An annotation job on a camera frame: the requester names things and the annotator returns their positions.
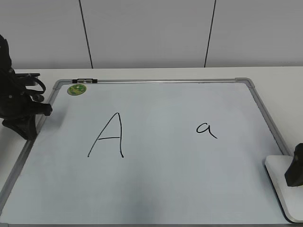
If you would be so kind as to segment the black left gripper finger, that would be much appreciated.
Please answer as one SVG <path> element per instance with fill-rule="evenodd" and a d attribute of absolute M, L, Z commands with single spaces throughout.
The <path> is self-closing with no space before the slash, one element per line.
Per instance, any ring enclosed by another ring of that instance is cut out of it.
<path fill-rule="evenodd" d="M 16 119 L 4 119 L 2 124 L 19 134 L 25 140 L 33 140 L 37 137 L 35 114 Z"/>

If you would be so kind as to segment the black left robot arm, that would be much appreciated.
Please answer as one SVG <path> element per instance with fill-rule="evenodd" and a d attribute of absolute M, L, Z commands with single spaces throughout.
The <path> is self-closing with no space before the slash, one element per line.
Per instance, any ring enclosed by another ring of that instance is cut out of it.
<path fill-rule="evenodd" d="M 50 104 L 44 104 L 46 86 L 39 73 L 16 73 L 12 68 L 7 40 L 0 37 L 0 117 L 3 126 L 26 140 L 37 136 L 36 115 L 49 116 Z"/>

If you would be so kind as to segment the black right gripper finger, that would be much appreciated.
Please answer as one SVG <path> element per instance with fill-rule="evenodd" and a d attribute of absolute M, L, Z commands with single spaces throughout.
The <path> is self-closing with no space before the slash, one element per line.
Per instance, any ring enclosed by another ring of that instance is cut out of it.
<path fill-rule="evenodd" d="M 303 144 L 295 147 L 293 160 L 285 173 L 286 184 L 289 187 L 303 184 Z"/>

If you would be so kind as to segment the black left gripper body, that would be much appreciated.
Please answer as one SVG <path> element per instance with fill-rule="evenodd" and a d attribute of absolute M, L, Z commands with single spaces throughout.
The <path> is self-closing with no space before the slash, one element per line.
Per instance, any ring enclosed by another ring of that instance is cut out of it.
<path fill-rule="evenodd" d="M 27 74 L 19 78 L 13 70 L 0 70 L 0 116 L 21 118 L 52 112 L 50 104 L 44 104 L 46 86 L 37 77 Z"/>

